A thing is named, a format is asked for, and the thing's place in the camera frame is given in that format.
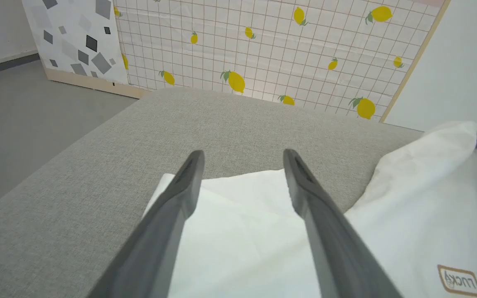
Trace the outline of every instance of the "yellow lemon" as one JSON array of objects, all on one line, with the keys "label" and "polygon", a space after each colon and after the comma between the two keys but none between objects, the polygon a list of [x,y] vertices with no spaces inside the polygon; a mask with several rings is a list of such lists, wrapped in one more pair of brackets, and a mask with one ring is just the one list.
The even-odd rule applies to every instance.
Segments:
[{"label": "yellow lemon", "polygon": [[113,13],[116,17],[122,17],[123,14],[121,12],[119,12],[119,10],[117,9],[117,7],[113,7]]},{"label": "yellow lemon", "polygon": [[375,104],[367,98],[353,98],[349,102],[349,105],[351,103],[353,108],[358,106],[358,108],[356,108],[356,112],[358,112],[358,115],[360,115],[362,118],[371,119],[371,116],[375,113]]},{"label": "yellow lemon", "polygon": [[291,98],[290,96],[279,96],[279,101],[284,103],[284,104],[289,104],[291,106],[295,106],[294,99]]},{"label": "yellow lemon", "polygon": [[395,60],[393,61],[393,65],[395,65],[396,68],[403,68],[404,64],[402,62],[402,58],[397,56]]},{"label": "yellow lemon", "polygon": [[123,55],[123,62],[125,63],[125,68],[128,69],[128,59],[123,53],[121,53],[121,55]]},{"label": "yellow lemon", "polygon": [[229,79],[229,87],[235,90],[236,92],[244,93],[244,87],[246,83],[240,74],[228,70],[227,72],[222,72],[220,78],[224,77],[224,81],[227,82]]},{"label": "yellow lemon", "polygon": [[194,45],[198,42],[198,35],[193,31],[193,36],[191,36],[191,43]]},{"label": "yellow lemon", "polygon": [[367,21],[373,23],[373,19],[377,22],[386,22],[392,16],[393,15],[389,7],[380,6],[373,9],[373,11],[369,12],[369,14],[366,17],[366,24],[367,24]]},{"label": "yellow lemon", "polygon": [[308,24],[305,19],[305,12],[299,7],[297,7],[294,11],[294,21],[296,21],[296,23],[300,26],[305,26]]},{"label": "yellow lemon", "polygon": [[329,70],[333,70],[333,69],[336,68],[336,66],[337,66],[337,59],[334,58],[334,59],[332,60],[332,62],[329,63],[328,68],[329,68]]},{"label": "yellow lemon", "polygon": [[167,83],[174,86],[174,77],[169,72],[165,72],[165,70],[161,70],[159,72],[159,75],[161,75],[162,78],[165,78],[165,81]]},{"label": "yellow lemon", "polygon": [[255,34],[253,34],[253,31],[251,30],[250,27],[246,27],[246,30],[244,30],[244,33],[249,39],[255,39]]}]

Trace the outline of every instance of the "wooden panel edge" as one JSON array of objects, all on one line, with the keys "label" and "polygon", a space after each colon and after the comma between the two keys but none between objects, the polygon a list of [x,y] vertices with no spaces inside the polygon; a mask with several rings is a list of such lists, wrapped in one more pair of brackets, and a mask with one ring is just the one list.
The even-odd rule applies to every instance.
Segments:
[{"label": "wooden panel edge", "polygon": [[445,0],[445,2],[443,3],[443,6],[439,10],[439,13],[437,14],[436,19],[434,21],[434,24],[430,28],[430,31],[426,35],[426,39],[424,39],[424,41],[422,42],[421,48],[419,49],[419,52],[417,53],[415,59],[413,60],[413,64],[411,65],[410,69],[407,70],[407,73],[406,73],[404,79],[402,80],[401,84],[399,85],[399,88],[397,89],[397,92],[395,92],[395,95],[391,99],[391,102],[388,105],[388,107],[386,108],[386,111],[384,112],[384,115],[382,115],[382,117],[380,118],[381,123],[384,123],[384,121],[386,120],[386,117],[389,115],[392,107],[397,102],[397,99],[399,98],[399,95],[401,94],[402,89],[405,87],[407,80],[410,78],[411,74],[413,73],[413,70],[417,66],[417,63],[421,59],[421,56],[424,53],[424,50],[426,50],[426,46],[430,42],[430,39],[432,39],[432,36],[434,36],[434,32],[435,32],[437,26],[439,25],[439,23],[441,22],[441,19],[443,18],[443,15],[445,14],[445,11],[448,8],[448,5],[450,4],[450,1],[451,0]]},{"label": "wooden panel edge", "polygon": [[43,67],[43,70],[45,70],[47,79],[50,79],[51,81],[57,81],[60,83],[66,83],[89,89],[119,94],[131,98],[140,99],[147,92],[150,92],[148,90],[141,89],[138,87],[133,87],[120,83],[113,83],[105,79],[100,79],[93,76],[83,76],[74,73],[63,72],[61,70],[52,70],[50,68],[46,68],[45,66]]}]

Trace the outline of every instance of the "baseboard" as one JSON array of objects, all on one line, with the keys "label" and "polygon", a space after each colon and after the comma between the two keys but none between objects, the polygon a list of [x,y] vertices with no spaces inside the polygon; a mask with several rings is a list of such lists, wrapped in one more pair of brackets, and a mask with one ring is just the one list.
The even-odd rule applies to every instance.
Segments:
[{"label": "baseboard", "polygon": [[33,50],[30,50],[30,51],[25,51],[23,53],[17,53],[16,55],[1,58],[0,63],[7,62],[7,61],[10,61],[10,60],[19,59],[19,58],[25,57],[25,56],[31,56],[31,55],[34,55],[34,54],[37,54],[37,53],[38,53],[37,49],[33,49]]},{"label": "baseboard", "polygon": [[105,79],[99,79],[97,77],[78,75],[74,73],[63,72],[61,70],[52,70],[50,68],[46,68],[45,66],[43,67],[43,69],[45,70],[47,79],[60,83],[100,90],[136,99],[140,99],[147,92],[150,92],[148,90],[141,89],[138,87],[114,83],[106,81]]},{"label": "baseboard", "polygon": [[0,71],[7,70],[8,68],[26,64],[32,61],[39,60],[40,56],[38,55],[38,51],[35,51],[35,52],[36,53],[27,52],[25,56],[23,56],[23,54],[12,56],[12,57],[19,56],[18,58],[9,59],[11,57],[6,57],[3,59],[0,59],[0,61],[3,60],[3,62],[0,62]]}]

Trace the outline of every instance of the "geometric pattern panel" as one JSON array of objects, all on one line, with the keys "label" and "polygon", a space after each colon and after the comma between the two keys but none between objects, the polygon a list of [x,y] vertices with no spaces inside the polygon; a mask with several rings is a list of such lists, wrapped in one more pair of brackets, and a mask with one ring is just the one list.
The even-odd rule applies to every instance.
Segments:
[{"label": "geometric pattern panel", "polygon": [[374,121],[442,4],[114,0],[131,85],[236,93]]},{"label": "geometric pattern panel", "polygon": [[22,2],[46,68],[128,84],[111,1]]}]

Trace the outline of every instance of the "gray fabric upholstery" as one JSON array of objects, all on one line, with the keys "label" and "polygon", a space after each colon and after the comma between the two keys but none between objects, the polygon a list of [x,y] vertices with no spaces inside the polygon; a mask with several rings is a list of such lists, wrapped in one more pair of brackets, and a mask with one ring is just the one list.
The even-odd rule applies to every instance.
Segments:
[{"label": "gray fabric upholstery", "polygon": [[194,149],[205,151],[205,178],[279,169],[295,149],[345,211],[380,157],[419,135],[244,96],[152,92],[0,200],[0,298],[86,296],[161,175]]}]

